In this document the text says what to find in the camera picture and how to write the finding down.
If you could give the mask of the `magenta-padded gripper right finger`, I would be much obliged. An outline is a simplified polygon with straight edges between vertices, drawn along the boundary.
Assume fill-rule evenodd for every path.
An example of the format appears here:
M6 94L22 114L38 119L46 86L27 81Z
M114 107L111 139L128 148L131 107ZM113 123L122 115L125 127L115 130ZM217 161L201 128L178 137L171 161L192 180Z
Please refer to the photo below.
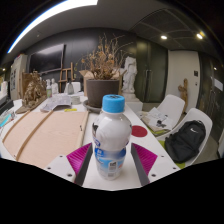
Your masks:
M131 154L142 186L180 170L165 154L156 155L135 143L131 144Z

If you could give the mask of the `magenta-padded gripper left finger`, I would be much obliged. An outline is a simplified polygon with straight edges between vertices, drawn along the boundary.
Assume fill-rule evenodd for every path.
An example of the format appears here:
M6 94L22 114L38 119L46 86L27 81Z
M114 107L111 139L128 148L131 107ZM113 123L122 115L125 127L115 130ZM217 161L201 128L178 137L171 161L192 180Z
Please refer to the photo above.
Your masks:
M92 153L92 144L88 143L68 155L57 156L46 166L45 170L82 186Z

